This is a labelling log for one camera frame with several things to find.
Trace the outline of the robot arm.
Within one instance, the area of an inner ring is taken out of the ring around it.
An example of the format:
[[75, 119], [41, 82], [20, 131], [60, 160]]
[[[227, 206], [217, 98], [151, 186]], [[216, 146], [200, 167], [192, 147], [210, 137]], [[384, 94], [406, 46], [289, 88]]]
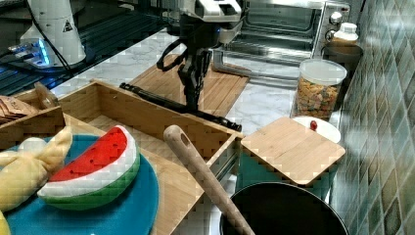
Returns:
[[196, 111], [211, 49], [230, 43], [240, 33], [243, 10], [237, 0], [182, 0], [179, 12], [179, 27], [174, 30], [179, 38], [163, 51], [157, 68], [179, 67], [186, 108]]

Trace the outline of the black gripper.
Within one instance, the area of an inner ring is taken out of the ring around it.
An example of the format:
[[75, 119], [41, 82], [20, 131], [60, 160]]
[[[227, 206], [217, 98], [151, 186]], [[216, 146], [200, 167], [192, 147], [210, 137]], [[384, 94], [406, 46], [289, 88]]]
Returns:
[[185, 64], [178, 69], [181, 82], [184, 83], [184, 94], [188, 110], [199, 108], [200, 95], [204, 88], [204, 77], [207, 75], [212, 53], [208, 49], [198, 49], [182, 54]]

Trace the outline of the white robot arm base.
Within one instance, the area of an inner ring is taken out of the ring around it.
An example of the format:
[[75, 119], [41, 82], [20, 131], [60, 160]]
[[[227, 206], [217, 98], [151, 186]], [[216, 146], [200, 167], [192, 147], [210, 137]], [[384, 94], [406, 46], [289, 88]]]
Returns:
[[26, 0], [32, 26], [8, 48], [41, 70], [70, 69], [86, 58], [69, 0]]

